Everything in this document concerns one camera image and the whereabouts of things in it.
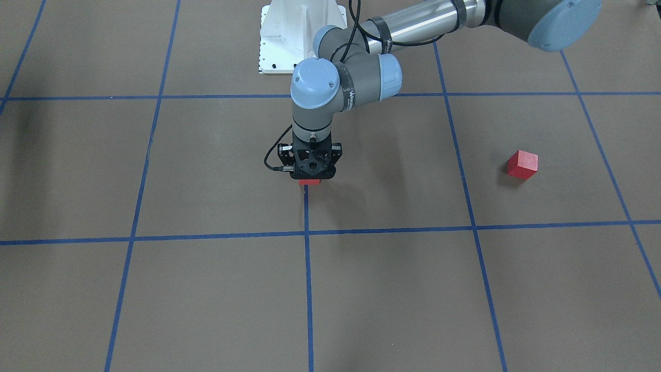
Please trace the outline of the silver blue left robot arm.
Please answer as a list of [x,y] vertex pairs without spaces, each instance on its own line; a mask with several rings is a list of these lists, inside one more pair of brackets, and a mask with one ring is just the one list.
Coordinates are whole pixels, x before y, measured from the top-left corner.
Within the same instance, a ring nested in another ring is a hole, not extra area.
[[331,141],[333,116],[398,94],[403,71],[397,50],[487,25],[534,49],[557,52],[585,34],[601,7],[600,1],[424,1],[361,22],[357,6],[350,10],[354,26],[321,27],[312,40],[312,56],[295,66],[293,141],[275,144],[278,155],[338,155],[341,147]]

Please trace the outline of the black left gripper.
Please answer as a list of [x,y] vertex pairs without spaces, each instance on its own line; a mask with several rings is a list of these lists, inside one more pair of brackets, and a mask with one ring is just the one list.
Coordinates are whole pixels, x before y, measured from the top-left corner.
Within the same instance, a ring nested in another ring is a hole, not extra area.
[[323,156],[324,154],[328,156],[333,146],[332,132],[328,132],[323,139],[321,139],[319,134],[320,132],[317,133],[314,141],[307,142],[310,140],[309,133],[299,135],[295,132],[293,134],[292,154],[295,156],[307,156],[308,153],[314,151],[318,156]]

